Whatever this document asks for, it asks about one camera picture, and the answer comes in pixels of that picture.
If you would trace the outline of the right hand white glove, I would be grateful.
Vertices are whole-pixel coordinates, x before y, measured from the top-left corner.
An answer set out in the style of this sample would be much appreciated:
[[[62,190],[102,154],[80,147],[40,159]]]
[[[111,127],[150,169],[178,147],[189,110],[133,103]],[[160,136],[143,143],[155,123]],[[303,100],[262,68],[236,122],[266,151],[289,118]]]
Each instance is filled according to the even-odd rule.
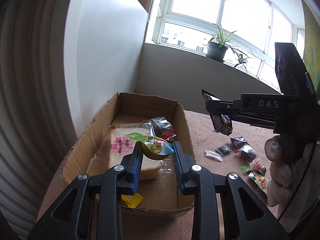
[[[267,202],[283,209],[293,196],[306,168],[313,144],[276,135],[265,142],[265,154],[270,164],[271,180],[267,185]],[[303,204],[303,211],[313,208],[319,200],[319,144],[316,144],[308,174],[295,195],[294,201]]]

